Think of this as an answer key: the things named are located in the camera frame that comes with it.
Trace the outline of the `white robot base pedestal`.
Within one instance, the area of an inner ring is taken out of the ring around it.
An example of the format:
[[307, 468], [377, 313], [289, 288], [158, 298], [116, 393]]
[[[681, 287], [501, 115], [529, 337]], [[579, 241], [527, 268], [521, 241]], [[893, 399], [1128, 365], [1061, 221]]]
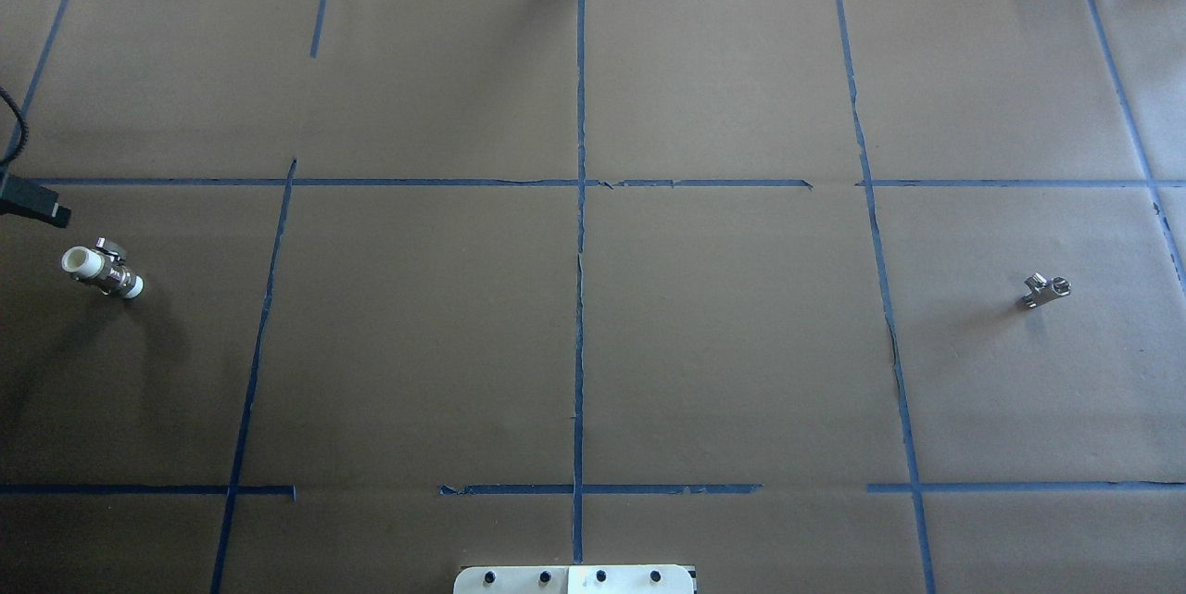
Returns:
[[691, 567], [681, 564], [555, 564], [467, 567], [453, 593], [699, 593]]

